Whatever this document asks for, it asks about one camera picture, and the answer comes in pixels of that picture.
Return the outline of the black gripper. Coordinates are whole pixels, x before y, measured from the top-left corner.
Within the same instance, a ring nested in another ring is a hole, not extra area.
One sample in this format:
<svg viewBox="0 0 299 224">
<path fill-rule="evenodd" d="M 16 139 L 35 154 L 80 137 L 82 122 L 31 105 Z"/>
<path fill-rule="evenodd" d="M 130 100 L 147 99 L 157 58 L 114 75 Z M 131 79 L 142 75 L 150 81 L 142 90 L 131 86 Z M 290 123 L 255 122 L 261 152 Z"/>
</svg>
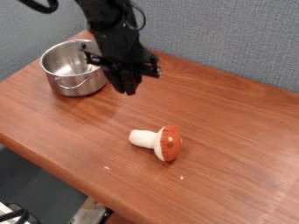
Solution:
<svg viewBox="0 0 299 224">
<path fill-rule="evenodd" d="M 111 24 L 88 21 L 99 52 L 87 47 L 82 51 L 88 55 L 88 63 L 103 67 L 107 80 L 122 94 L 137 93 L 143 75 L 158 78 L 162 73 L 159 58 L 141 41 L 139 32 L 145 26 L 138 25 L 135 20 L 121 20 Z"/>
</svg>

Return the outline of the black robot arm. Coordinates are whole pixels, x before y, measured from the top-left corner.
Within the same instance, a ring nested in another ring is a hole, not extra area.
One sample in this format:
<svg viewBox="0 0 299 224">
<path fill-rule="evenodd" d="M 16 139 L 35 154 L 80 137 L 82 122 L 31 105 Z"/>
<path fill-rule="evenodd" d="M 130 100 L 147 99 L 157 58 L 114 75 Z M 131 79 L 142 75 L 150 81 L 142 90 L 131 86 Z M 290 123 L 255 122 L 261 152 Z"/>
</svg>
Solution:
<svg viewBox="0 0 299 224">
<path fill-rule="evenodd" d="M 135 10 L 145 12 L 133 0 L 75 0 L 88 21 L 99 52 L 86 45 L 80 50 L 87 62 L 100 66 L 115 90 L 134 95 L 143 76 L 161 76 L 158 56 L 143 46 Z"/>
</svg>

